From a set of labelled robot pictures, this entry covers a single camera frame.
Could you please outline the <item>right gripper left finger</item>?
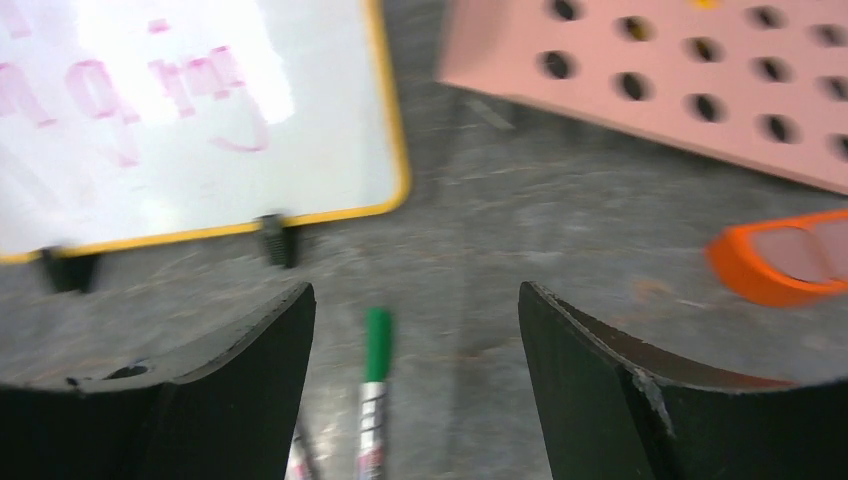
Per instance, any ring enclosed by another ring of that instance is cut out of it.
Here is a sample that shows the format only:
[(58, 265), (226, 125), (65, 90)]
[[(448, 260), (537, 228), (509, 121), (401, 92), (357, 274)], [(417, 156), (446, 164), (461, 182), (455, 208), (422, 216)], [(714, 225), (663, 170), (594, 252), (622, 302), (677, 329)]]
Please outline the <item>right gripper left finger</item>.
[(313, 342), (302, 282), (101, 379), (1, 389), (5, 479), (281, 479)]

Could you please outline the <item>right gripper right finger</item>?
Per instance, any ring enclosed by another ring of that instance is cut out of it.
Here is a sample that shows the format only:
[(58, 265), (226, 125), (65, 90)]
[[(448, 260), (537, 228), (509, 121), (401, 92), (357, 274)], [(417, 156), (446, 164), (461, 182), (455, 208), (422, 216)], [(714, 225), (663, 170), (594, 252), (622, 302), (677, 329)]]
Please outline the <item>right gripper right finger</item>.
[(518, 317), (556, 479), (843, 479), (847, 382), (799, 385), (673, 354), (534, 282)]

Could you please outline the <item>yellow-framed whiteboard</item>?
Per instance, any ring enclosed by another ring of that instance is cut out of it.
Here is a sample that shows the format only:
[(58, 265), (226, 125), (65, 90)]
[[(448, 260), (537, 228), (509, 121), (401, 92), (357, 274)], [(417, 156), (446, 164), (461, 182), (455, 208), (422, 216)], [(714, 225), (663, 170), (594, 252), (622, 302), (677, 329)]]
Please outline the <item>yellow-framed whiteboard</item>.
[(379, 215), (411, 173), (378, 1), (5, 1), (1, 258)]

